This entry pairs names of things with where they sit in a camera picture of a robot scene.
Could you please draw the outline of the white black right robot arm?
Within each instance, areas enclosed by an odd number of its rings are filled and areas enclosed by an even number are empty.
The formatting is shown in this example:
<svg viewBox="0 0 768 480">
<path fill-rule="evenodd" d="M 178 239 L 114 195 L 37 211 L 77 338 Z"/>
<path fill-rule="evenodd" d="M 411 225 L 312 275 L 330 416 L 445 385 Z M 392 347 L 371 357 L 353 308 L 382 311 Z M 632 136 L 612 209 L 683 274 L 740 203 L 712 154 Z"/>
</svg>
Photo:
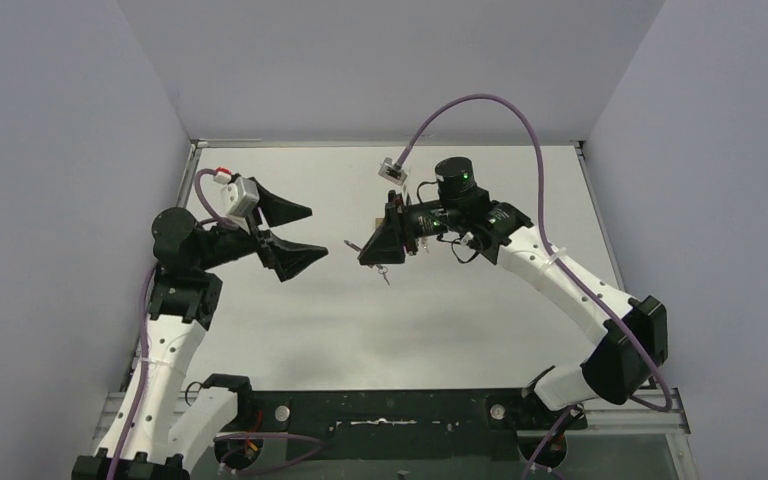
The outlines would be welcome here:
<svg viewBox="0 0 768 480">
<path fill-rule="evenodd" d="M 582 267 L 561 247 L 542 240 L 538 226 L 476 183 L 466 157 L 434 169 L 438 197 L 408 203 L 391 190 L 383 220 L 359 250 L 365 266 L 396 265 L 424 238 L 455 233 L 460 243 L 528 282 L 564 312 L 594 350 L 578 365 L 553 366 L 528 386 L 522 411 L 531 424 L 550 425 L 562 409 L 591 399 L 622 405 L 668 357 L 667 311 L 653 296 L 637 299 Z"/>
</svg>

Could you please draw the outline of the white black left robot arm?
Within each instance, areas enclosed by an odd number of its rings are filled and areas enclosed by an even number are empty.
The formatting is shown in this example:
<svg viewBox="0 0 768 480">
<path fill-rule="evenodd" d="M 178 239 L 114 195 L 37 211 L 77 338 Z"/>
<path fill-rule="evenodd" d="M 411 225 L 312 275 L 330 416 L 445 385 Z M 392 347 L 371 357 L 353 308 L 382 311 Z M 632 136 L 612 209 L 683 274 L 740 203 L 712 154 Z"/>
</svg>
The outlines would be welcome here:
<svg viewBox="0 0 768 480">
<path fill-rule="evenodd" d="M 92 455 L 76 459 L 74 479 L 188 479 L 220 431 L 257 415 L 245 376 L 212 374 L 195 402 L 175 414 L 190 363 L 210 330 L 223 283 L 214 268 L 255 255 L 282 282 L 324 258 L 322 246 L 281 239 L 273 228 L 312 216 L 311 208 L 252 177 L 216 170 L 224 214 L 213 227 L 184 207 L 151 226 L 148 297 L 140 308 L 138 357 L 125 397 Z"/>
</svg>

